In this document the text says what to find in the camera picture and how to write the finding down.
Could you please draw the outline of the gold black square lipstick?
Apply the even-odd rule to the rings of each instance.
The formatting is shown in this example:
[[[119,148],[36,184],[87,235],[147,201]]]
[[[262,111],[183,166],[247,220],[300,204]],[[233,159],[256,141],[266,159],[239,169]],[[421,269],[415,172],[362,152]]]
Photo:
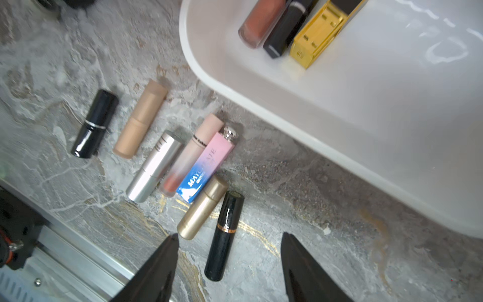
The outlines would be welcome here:
[[[290,56],[309,68],[366,3],[367,0],[327,1],[295,36]]]

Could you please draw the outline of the red lip gloss tube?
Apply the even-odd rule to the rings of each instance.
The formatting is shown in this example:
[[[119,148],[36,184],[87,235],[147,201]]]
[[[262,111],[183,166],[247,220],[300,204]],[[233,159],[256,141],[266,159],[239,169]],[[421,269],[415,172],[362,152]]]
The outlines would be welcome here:
[[[241,41],[256,49],[272,30],[287,6],[285,0],[259,0],[238,30]]]

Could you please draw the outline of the black lipstick tube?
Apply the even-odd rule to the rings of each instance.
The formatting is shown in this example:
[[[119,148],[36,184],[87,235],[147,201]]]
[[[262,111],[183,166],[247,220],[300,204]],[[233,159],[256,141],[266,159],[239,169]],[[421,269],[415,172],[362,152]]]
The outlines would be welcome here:
[[[289,1],[263,46],[272,59],[284,54],[317,3],[318,0]]]

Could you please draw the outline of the white storage box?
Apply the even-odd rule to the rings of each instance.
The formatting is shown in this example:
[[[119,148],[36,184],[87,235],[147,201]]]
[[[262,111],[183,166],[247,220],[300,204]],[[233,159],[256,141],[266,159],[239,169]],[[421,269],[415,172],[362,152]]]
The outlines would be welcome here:
[[[206,85],[450,230],[482,237],[482,2],[369,1],[314,64],[238,29],[253,1],[183,1]]]

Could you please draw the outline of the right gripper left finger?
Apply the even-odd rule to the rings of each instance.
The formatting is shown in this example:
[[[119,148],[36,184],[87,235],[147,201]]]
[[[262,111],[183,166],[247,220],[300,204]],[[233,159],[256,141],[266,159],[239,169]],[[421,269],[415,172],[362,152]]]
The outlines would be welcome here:
[[[178,235],[168,236],[111,302],[169,301],[176,273],[178,250]]]

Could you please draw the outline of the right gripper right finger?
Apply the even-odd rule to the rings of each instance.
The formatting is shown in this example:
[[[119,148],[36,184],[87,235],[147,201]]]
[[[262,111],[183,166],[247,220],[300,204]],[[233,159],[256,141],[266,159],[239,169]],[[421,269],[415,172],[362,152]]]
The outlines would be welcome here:
[[[283,233],[281,260],[289,301],[352,300],[293,234]]]

